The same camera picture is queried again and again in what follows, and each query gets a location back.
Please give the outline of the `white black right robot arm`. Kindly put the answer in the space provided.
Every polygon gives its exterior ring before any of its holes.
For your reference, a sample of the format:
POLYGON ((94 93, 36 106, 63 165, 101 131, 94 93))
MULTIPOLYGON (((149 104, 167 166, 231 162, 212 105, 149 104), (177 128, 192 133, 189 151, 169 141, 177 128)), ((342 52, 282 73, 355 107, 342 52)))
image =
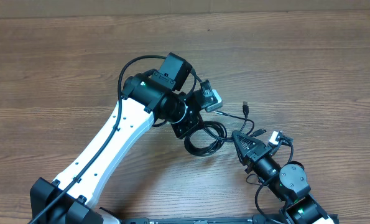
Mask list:
POLYGON ((292 139, 274 131, 267 144, 239 131, 232 132, 232 139, 239 161, 246 166, 245 172, 257 176, 260 183, 254 196, 254 203, 259 212, 252 218, 253 223, 291 223, 291 224, 335 224, 337 215, 328 214, 310 193, 304 166, 292 159, 294 145, 292 139), (290 148, 286 164, 279 165, 273 155, 282 146, 290 148), (284 206, 278 214, 268 215, 259 206, 258 197, 267 187, 284 206))

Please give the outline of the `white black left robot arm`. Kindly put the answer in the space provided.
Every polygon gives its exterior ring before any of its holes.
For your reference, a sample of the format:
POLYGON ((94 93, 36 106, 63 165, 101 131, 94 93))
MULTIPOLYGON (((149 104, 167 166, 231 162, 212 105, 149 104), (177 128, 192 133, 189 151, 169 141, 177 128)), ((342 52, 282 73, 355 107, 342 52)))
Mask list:
POLYGON ((162 56, 159 69, 118 79, 118 101, 104 126, 84 151, 52 182, 39 178, 30 190, 31 223, 120 223, 121 219, 101 208, 95 210, 112 173, 133 144, 160 119, 169 123, 182 139, 201 124, 200 111, 222 105, 209 81, 194 78, 188 93, 181 91, 195 71, 173 53, 162 56))

